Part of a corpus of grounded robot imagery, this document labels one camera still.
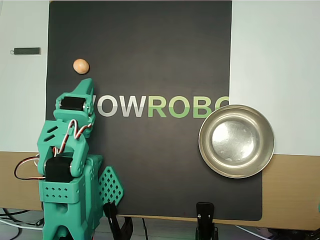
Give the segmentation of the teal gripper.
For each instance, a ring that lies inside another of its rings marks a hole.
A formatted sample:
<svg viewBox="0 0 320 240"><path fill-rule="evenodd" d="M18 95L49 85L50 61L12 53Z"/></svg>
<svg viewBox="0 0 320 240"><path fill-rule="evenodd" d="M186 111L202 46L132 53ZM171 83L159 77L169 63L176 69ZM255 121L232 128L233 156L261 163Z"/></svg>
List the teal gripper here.
<svg viewBox="0 0 320 240"><path fill-rule="evenodd" d="M80 81L72 92L61 94L55 103L54 118L63 122L77 120L79 125L95 122L94 82L91 78Z"/></svg>

